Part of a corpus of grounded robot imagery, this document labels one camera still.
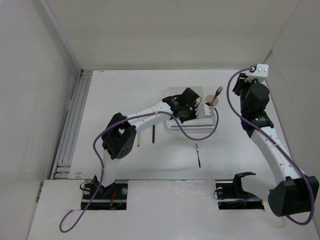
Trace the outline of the brown wooden fork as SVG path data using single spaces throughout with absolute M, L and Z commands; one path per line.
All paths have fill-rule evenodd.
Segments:
M 218 98 L 218 96 L 220 95 L 220 93 L 222 92 L 222 90 L 223 90 L 223 86 L 220 86 L 220 87 L 216 90 L 216 92 L 215 92 L 215 94 L 214 94 L 214 97 L 213 97 L 213 100 L 211 101 L 211 104 L 213 104 L 214 101 Z

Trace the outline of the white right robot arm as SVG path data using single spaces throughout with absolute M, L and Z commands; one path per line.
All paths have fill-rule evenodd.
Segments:
M 227 92 L 240 98 L 240 112 L 232 111 L 240 118 L 241 126 L 256 144 L 275 179 L 275 186 L 265 189 L 252 179 L 240 179 L 232 183 L 232 193 L 243 197 L 248 192 L 266 198 L 277 217 L 287 217 L 297 225 L 309 224 L 314 216 L 319 182 L 315 176 L 307 176 L 293 161 L 279 140 L 274 124 L 265 109 L 270 100 L 269 89 L 262 84 L 267 74 L 250 75 L 241 69 L 231 76 L 236 78 L 233 89 L 227 84 Z

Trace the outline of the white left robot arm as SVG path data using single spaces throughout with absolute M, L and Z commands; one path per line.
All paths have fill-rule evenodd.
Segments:
M 103 148 L 103 174 L 95 185 L 94 192 L 103 199 L 111 195 L 111 185 L 116 181 L 120 159 L 131 152 L 137 134 L 169 120 L 179 120 L 183 123 L 196 119 L 196 109 L 201 100 L 202 98 L 188 87 L 181 94 L 167 96 L 141 112 L 128 115 L 116 113 L 99 135 Z

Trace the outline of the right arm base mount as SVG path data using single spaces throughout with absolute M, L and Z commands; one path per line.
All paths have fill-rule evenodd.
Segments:
M 242 179 L 255 176 L 251 171 L 234 175 L 233 179 L 215 180 L 213 197 L 218 201 L 219 210 L 264 210 L 264 201 L 243 189 Z

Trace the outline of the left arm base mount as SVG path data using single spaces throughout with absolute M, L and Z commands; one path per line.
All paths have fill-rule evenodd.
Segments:
M 80 208 L 84 210 L 94 195 L 97 186 L 99 185 L 98 178 L 95 176 L 92 181 L 86 181 L 80 184 L 79 188 L 82 191 Z M 106 210 L 106 211 L 122 211 L 127 209 L 127 197 L 129 190 L 128 180 L 116 180 L 111 185 L 104 187 L 100 186 L 97 194 L 90 202 L 87 210 Z

